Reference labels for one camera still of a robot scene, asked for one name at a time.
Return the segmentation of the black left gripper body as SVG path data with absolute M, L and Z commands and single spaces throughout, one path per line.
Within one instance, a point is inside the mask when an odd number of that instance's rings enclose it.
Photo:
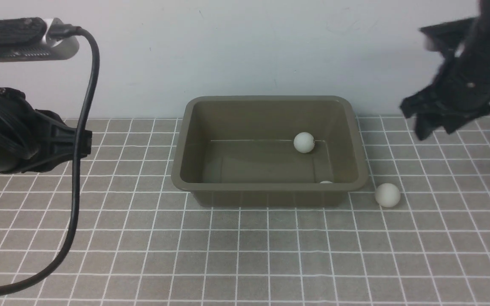
M 35 110 L 21 91 L 0 88 L 0 173 L 46 173 L 72 161 L 77 129 Z

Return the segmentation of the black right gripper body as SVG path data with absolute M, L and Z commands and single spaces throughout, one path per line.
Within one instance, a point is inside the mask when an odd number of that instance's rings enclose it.
M 415 118 L 414 133 L 424 141 L 439 127 L 454 133 L 490 115 L 490 0 L 479 1 L 479 15 L 420 28 L 425 47 L 444 61 L 433 81 L 400 104 Z

